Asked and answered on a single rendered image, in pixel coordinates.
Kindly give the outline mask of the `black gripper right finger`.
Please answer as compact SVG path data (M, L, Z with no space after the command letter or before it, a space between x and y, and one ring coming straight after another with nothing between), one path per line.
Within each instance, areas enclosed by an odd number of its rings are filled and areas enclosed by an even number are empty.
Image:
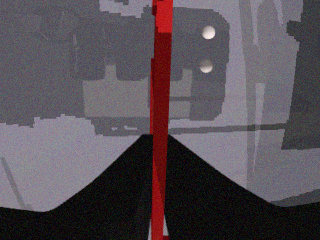
M269 204L171 135L164 215L169 240L320 240L320 203Z

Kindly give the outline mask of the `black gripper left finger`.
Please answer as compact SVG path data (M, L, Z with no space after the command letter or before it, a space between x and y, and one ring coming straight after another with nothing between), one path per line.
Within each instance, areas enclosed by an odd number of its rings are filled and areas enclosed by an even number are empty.
M152 172L153 135L141 135L53 211L0 207L0 240L148 240Z

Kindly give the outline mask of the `red glasses frame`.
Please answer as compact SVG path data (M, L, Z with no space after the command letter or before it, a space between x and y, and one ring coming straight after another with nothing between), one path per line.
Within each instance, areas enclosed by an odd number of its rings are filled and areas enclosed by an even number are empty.
M155 59L151 59L151 135L153 135L151 240L164 236L167 183L169 92L171 92L171 33L173 0L152 0L155 16Z

